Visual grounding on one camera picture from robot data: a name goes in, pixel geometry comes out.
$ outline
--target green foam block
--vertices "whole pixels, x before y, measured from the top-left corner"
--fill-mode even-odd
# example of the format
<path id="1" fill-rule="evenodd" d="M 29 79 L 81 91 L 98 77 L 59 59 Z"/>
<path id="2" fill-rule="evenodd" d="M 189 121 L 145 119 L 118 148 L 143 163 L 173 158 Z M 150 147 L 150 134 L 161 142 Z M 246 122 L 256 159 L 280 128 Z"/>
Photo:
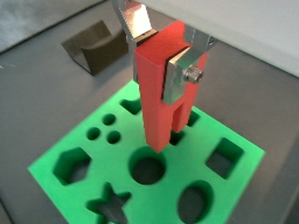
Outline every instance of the green foam block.
<path id="1" fill-rule="evenodd" d="M 146 144 L 138 85 L 131 81 L 33 163 L 30 172 L 71 224 L 119 223 L 101 210 L 113 195 L 122 201 L 127 223 L 221 224 L 264 156 L 198 108 L 157 154 Z"/>

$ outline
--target screw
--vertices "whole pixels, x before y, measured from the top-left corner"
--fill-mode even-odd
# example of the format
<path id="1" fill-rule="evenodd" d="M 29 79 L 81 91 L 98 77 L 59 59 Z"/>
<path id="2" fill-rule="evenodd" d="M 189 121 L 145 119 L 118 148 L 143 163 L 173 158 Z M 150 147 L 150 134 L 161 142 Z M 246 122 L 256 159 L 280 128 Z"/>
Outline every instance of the screw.
<path id="1" fill-rule="evenodd" d="M 214 37 L 210 37 L 210 40 L 209 40 L 209 45 L 210 45 L 210 46 L 214 44 L 216 40 L 217 40 L 217 39 L 216 39 Z"/>
<path id="2" fill-rule="evenodd" d="M 198 84 L 202 81 L 204 71 L 196 66 L 190 65 L 186 69 L 185 80 L 193 84 Z"/>

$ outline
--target small round hole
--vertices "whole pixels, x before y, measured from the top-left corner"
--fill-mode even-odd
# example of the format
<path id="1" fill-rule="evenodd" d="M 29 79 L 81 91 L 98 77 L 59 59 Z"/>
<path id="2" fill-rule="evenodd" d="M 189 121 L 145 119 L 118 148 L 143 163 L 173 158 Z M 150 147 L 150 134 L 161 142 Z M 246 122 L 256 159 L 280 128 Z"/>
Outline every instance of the small round hole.
<path id="1" fill-rule="evenodd" d="M 99 138 L 101 130 L 99 128 L 91 128 L 87 133 L 89 140 L 95 140 Z"/>
<path id="2" fill-rule="evenodd" d="M 121 133 L 118 131 L 113 131 L 109 133 L 107 135 L 107 141 L 111 143 L 111 144 L 115 144 L 118 143 L 121 140 Z"/>
<path id="3" fill-rule="evenodd" d="M 111 124 L 114 124 L 114 122 L 117 121 L 117 116 L 115 115 L 113 115 L 113 114 L 109 114 L 109 115 L 106 115 L 105 116 L 105 118 L 103 118 L 103 123 L 106 124 L 106 125 L 111 125 Z"/>

